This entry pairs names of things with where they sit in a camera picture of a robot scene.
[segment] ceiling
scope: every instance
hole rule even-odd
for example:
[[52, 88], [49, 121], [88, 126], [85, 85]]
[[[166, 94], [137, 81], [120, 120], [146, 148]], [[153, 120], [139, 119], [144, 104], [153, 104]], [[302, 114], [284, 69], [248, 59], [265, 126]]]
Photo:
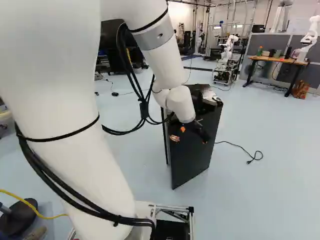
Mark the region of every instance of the ceiling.
[[196, 2], [197, 4], [211, 4], [211, 5], [215, 5], [215, 4], [228, 4], [229, 0], [183, 0], [183, 2], [189, 2], [189, 3], [194, 3]]

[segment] white robot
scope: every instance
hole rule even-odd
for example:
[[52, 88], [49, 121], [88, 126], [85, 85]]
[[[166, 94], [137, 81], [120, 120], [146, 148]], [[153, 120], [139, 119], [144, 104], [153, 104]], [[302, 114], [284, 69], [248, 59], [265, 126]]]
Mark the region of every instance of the white robot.
[[[195, 119], [190, 90], [182, 86], [186, 75], [165, 0], [4, 0], [0, 96], [25, 137], [54, 138], [97, 119], [100, 28], [101, 21], [111, 19], [123, 19], [131, 30], [156, 76], [158, 104], [182, 123]], [[99, 121], [71, 137], [28, 144], [60, 179], [101, 208], [141, 216]], [[129, 239], [132, 226], [114, 227], [63, 203], [81, 240]]]
[[235, 35], [230, 35], [225, 44], [219, 44], [219, 46], [224, 47], [223, 53], [221, 53], [221, 59], [219, 63], [227, 63], [228, 60], [232, 58], [232, 52], [234, 50], [234, 44], [239, 40], [239, 38]]
[[305, 47], [295, 49], [292, 53], [292, 57], [296, 58], [297, 62], [304, 62], [309, 50], [317, 43], [318, 40], [318, 25], [320, 22], [320, 16], [310, 17], [310, 29], [307, 34], [301, 39], [300, 43], [306, 45]]

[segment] green bottle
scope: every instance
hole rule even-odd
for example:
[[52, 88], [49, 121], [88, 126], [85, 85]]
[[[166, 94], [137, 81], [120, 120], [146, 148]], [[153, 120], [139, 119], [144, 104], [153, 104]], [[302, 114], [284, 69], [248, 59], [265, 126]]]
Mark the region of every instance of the green bottle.
[[260, 48], [259, 48], [259, 50], [258, 50], [258, 53], [257, 53], [256, 55], [257, 55], [258, 57], [260, 57], [261, 54], [262, 54], [262, 51], [263, 51], [263, 47], [260, 46]]

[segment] cable bundle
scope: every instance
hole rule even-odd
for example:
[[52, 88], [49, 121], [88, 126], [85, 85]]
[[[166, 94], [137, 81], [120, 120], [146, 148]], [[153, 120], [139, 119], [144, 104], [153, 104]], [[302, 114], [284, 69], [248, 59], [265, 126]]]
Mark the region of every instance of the cable bundle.
[[[124, 217], [121, 215], [115, 215], [77, 191], [75, 191], [72, 187], [67, 185], [64, 181], [62, 181], [57, 175], [55, 175], [40, 159], [40, 157], [34, 153], [27, 141], [24, 139], [22, 132], [20, 131], [18, 125], [15, 125], [16, 133], [19, 139], [19, 144], [21, 147], [21, 150], [23, 152], [24, 157], [30, 164], [30, 166], [33, 168], [33, 170], [36, 172], [36, 174], [59, 196], [61, 197], [64, 201], [66, 201], [68, 204], [71, 206], [75, 207], [76, 209], [89, 214], [91, 216], [108, 220], [111, 222], [114, 222], [113, 226], [116, 227], [118, 224], [122, 225], [128, 225], [128, 226], [138, 226], [138, 227], [150, 227], [152, 229], [151, 235], [150, 235], [150, 240], [154, 240], [155, 238], [155, 231], [156, 231], [156, 225], [151, 219], [147, 218], [133, 218], [133, 217]], [[73, 197], [77, 198], [80, 200], [82, 203], [86, 204], [90, 208], [84, 206], [83, 204], [80, 204], [73, 200], [71, 197], [69, 197], [64, 191], [61, 190], [60, 186], [62, 189], [64, 189], [66, 192], [68, 192], [70, 195]]]
[[129, 133], [135, 132], [135, 131], [139, 130], [140, 128], [142, 128], [146, 122], [148, 122], [151, 125], [160, 125], [160, 124], [170, 120], [170, 118], [167, 118], [165, 121], [159, 122], [159, 121], [153, 120], [150, 117], [149, 102], [150, 102], [152, 87], [155, 82], [155, 75], [152, 76], [150, 88], [149, 88], [146, 96], [144, 96], [143, 90], [140, 87], [140, 84], [139, 84], [138, 79], [136, 77], [135, 71], [134, 71], [134, 69], [130, 63], [129, 57], [128, 57], [127, 47], [126, 47], [126, 42], [125, 42], [126, 31], [128, 31], [128, 27], [125, 23], [122, 23], [119, 26], [117, 34], [116, 34], [116, 47], [119, 52], [121, 62], [123, 64], [125, 73], [126, 73], [128, 79], [129, 79], [129, 82], [131, 84], [131, 87], [132, 87], [134, 93], [137, 95], [138, 101], [140, 102], [141, 119], [134, 128], [132, 128], [131, 130], [127, 130], [127, 131], [113, 130], [113, 129], [110, 129], [110, 128], [102, 125], [102, 129], [105, 132], [107, 132], [108, 134], [111, 134], [111, 135], [116, 135], [116, 136], [122, 136], [122, 135], [126, 135]]

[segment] black desk leg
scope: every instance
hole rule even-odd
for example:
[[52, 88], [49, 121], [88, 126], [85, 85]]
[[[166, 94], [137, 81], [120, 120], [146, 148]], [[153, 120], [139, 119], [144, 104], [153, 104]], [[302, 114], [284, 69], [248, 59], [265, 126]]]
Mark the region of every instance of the black desk leg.
[[243, 84], [242, 87], [245, 88], [246, 86], [248, 86], [248, 85], [250, 85], [250, 84], [252, 84], [254, 82], [254, 81], [251, 80], [251, 77], [254, 74], [256, 62], [258, 62], [258, 60], [252, 60], [251, 69], [250, 69], [248, 78], [246, 80], [246, 83]]
[[298, 65], [298, 66], [297, 66], [297, 70], [296, 70], [295, 75], [294, 75], [294, 77], [293, 77], [293, 79], [292, 79], [292, 82], [291, 82], [291, 84], [290, 84], [290, 87], [289, 87], [288, 91], [286, 91], [286, 93], [285, 93], [285, 95], [284, 95], [286, 98], [289, 97], [289, 95], [291, 94], [292, 88], [294, 87], [294, 85], [295, 85], [295, 83], [296, 83], [296, 81], [297, 81], [297, 78], [298, 78], [298, 76], [299, 76], [299, 74], [300, 74], [300, 71], [301, 71], [301, 68], [302, 68], [302, 67], [303, 67], [302, 65]]

